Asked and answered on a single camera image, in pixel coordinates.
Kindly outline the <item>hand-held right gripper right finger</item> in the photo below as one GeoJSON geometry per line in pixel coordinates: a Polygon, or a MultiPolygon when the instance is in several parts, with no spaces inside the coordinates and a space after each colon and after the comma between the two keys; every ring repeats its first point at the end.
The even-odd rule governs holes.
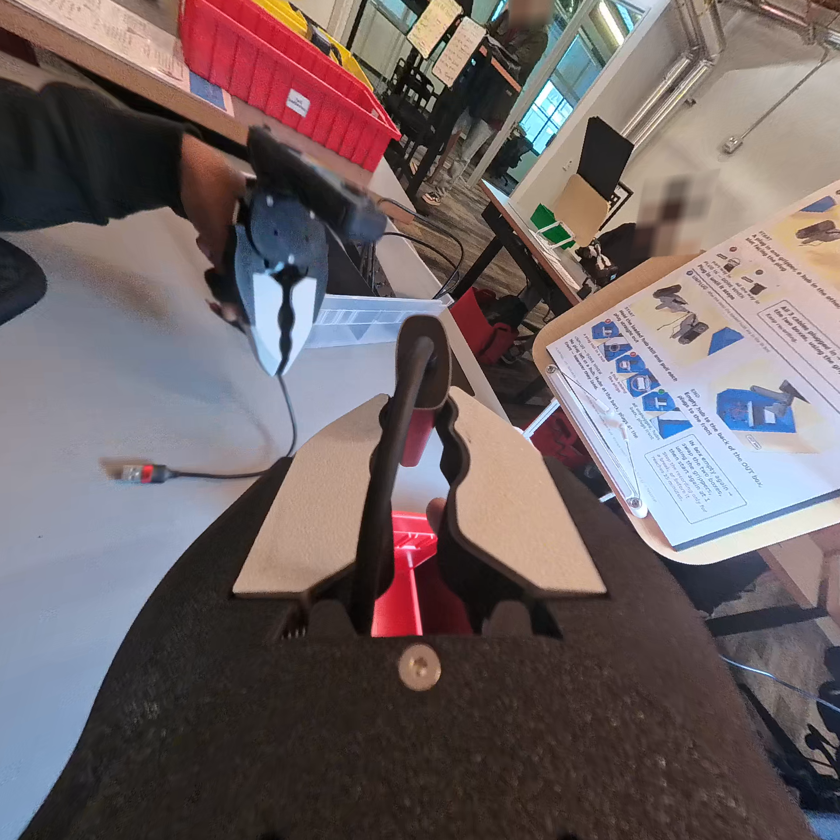
{"type": "Polygon", "coordinates": [[[436,430],[448,527],[461,549],[531,595],[606,594],[543,457],[521,429],[452,385],[436,430]]]}

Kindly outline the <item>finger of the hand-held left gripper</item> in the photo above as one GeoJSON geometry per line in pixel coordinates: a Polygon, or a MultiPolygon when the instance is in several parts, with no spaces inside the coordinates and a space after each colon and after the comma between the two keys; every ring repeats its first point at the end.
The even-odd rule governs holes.
{"type": "Polygon", "coordinates": [[[283,291],[283,370],[288,371],[309,340],[319,315],[322,289],[316,277],[305,276],[283,291]]]}
{"type": "Polygon", "coordinates": [[[289,355],[289,308],[283,286],[270,274],[251,276],[251,340],[255,356],[269,375],[282,375],[289,355]]]}

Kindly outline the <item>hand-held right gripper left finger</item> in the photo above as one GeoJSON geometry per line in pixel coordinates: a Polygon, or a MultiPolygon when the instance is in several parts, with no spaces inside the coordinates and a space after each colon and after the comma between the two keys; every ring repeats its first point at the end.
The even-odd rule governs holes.
{"type": "Polygon", "coordinates": [[[388,399],[373,396],[300,447],[233,585],[236,597],[312,599],[350,569],[388,399]]]}

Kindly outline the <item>clear plastic bin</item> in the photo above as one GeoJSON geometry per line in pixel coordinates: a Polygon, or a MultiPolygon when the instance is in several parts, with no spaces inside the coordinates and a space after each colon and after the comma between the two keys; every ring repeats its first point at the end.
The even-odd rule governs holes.
{"type": "Polygon", "coordinates": [[[304,348],[394,343],[406,319],[439,317],[445,309],[443,301],[433,299],[327,294],[304,348]]]}

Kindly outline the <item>red plastic bin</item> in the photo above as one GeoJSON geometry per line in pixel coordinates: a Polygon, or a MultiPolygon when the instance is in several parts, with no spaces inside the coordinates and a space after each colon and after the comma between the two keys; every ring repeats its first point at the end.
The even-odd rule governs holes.
{"type": "Polygon", "coordinates": [[[393,579],[374,604],[373,637],[472,635],[467,610],[446,585],[438,538],[424,514],[396,511],[393,579]]]}
{"type": "Polygon", "coordinates": [[[398,132],[372,90],[250,1],[184,1],[187,67],[354,165],[374,172],[398,132]]]}

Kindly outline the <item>grey USB hub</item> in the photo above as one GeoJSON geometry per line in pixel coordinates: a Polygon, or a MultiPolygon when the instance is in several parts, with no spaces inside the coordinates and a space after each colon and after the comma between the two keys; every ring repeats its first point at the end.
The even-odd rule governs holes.
{"type": "Polygon", "coordinates": [[[446,330],[437,317],[425,314],[411,316],[402,324],[395,351],[396,382],[405,379],[409,354],[422,340],[430,343],[432,349],[419,381],[407,427],[400,461],[401,466],[407,468],[417,466],[421,460],[437,416],[448,399],[452,382],[452,355],[446,330]]]}

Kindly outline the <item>person's left forearm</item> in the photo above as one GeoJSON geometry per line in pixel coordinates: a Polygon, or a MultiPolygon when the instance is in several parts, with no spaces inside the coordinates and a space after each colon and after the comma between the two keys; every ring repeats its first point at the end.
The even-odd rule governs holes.
{"type": "Polygon", "coordinates": [[[177,122],[120,107],[95,91],[53,82],[1,84],[1,230],[106,225],[181,198],[177,122]]]}

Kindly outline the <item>person's left hand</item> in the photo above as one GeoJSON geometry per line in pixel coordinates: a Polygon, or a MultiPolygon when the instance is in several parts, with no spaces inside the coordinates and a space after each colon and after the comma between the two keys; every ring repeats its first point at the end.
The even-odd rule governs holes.
{"type": "Polygon", "coordinates": [[[182,205],[196,231],[196,245],[220,270],[235,211],[246,194],[245,173],[190,133],[182,136],[180,173],[182,205]]]}

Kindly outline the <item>red bag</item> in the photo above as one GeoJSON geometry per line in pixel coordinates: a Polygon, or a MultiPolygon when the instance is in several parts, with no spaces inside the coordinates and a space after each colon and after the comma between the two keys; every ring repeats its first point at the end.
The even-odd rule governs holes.
{"type": "Polygon", "coordinates": [[[504,322],[490,323],[481,302],[495,302],[493,292],[471,287],[449,307],[452,319],[461,331],[476,360],[482,365],[497,364],[516,342],[519,332],[504,322]]]}

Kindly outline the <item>yellow bin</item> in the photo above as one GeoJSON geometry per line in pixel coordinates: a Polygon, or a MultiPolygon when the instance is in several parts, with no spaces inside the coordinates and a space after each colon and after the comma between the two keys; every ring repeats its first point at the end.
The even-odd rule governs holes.
{"type": "Polygon", "coordinates": [[[254,3],[350,73],[369,91],[374,91],[373,85],[354,55],[297,6],[285,1],[254,1],[254,3]]]}

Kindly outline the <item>instruction sheet on stand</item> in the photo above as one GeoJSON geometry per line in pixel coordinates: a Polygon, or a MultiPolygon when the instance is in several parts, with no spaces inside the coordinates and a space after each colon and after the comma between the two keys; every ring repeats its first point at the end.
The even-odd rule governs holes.
{"type": "Polygon", "coordinates": [[[552,343],[562,340],[568,333],[589,321],[616,311],[626,299],[652,287],[668,274],[682,269],[691,260],[692,257],[687,255],[651,258],[607,288],[597,291],[559,315],[541,330],[533,345],[533,359],[552,393],[551,406],[558,407],[568,417],[637,535],[650,549],[669,560],[690,565],[709,565],[823,530],[828,531],[829,537],[838,537],[839,499],[832,498],[773,520],[753,524],[738,532],[721,535],[693,548],[673,548],[651,514],[644,518],[634,515],[633,509],[627,505],[627,495],[623,493],[623,488],[629,489],[632,486],[630,480],[624,479],[619,484],[615,482],[613,468],[605,464],[599,450],[587,437],[586,428],[574,414],[573,398],[568,387],[560,383],[557,374],[549,371],[553,364],[549,352],[552,343]]]}

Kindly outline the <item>black textured rounded object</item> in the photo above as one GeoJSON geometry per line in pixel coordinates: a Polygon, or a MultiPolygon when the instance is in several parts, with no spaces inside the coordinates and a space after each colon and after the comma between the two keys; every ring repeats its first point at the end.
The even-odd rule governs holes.
{"type": "Polygon", "coordinates": [[[41,301],[47,278],[34,258],[1,240],[1,325],[11,322],[41,301]]]}

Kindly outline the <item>green box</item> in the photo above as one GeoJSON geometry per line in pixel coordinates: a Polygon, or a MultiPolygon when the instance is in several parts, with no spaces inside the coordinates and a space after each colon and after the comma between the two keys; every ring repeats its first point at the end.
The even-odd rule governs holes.
{"type": "Polygon", "coordinates": [[[544,204],[536,206],[530,221],[549,250],[568,250],[577,246],[578,239],[573,228],[544,204]]]}

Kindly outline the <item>printed instruction sheet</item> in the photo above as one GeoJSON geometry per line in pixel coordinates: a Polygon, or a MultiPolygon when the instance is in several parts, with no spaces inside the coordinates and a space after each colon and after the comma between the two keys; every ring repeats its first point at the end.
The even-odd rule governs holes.
{"type": "Polygon", "coordinates": [[[552,343],[677,550],[839,495],[838,182],[552,343]]]}

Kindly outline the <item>printed paper sheet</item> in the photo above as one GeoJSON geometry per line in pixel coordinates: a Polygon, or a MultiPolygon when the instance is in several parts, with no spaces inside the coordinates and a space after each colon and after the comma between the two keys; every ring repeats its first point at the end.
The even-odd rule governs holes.
{"type": "Polygon", "coordinates": [[[186,92],[191,91],[180,42],[141,16],[111,1],[22,1],[108,53],[186,92]]]}

